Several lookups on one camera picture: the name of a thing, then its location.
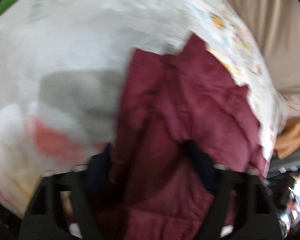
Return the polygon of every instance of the maroon jacket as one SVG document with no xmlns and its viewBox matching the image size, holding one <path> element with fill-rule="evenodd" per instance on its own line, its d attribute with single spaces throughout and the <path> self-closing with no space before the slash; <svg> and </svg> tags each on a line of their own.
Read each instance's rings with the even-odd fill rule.
<svg viewBox="0 0 300 240">
<path fill-rule="evenodd" d="M 247 92 L 195 35 L 178 56 L 136 50 L 121 99 L 109 174 L 124 189 L 120 215 L 106 212 L 110 224 L 120 220 L 114 214 L 124 216 L 123 224 L 116 225 L 119 238 L 194 237 L 213 196 L 180 152 L 179 143 L 185 140 L 195 141 L 215 163 L 234 171 L 245 172 L 251 165 L 263 172 L 259 122 Z"/>
</svg>

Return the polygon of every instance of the beige curtain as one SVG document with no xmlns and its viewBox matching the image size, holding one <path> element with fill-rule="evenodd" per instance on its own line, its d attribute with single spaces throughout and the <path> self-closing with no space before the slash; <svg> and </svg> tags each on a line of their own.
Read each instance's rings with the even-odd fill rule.
<svg viewBox="0 0 300 240">
<path fill-rule="evenodd" d="M 275 88 L 300 98 L 298 0 L 227 0 L 252 31 Z"/>
</svg>

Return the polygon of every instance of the bedding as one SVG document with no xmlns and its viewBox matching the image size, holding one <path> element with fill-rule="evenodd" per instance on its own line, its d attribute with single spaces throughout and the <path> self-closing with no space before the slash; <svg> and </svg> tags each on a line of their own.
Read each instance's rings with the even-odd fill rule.
<svg viewBox="0 0 300 240">
<path fill-rule="evenodd" d="M 274 87 L 300 99 L 300 3 L 298 0 L 227 0 L 253 33 Z"/>
<path fill-rule="evenodd" d="M 296 96 L 286 96 L 285 98 L 289 104 L 288 119 L 300 117 L 300 98 Z"/>
<path fill-rule="evenodd" d="M 0 16 L 0 202 L 22 217 L 41 172 L 113 141 L 134 48 L 178 54 L 191 32 L 248 85 L 269 161 L 287 103 L 225 0 L 18 0 Z"/>
</svg>

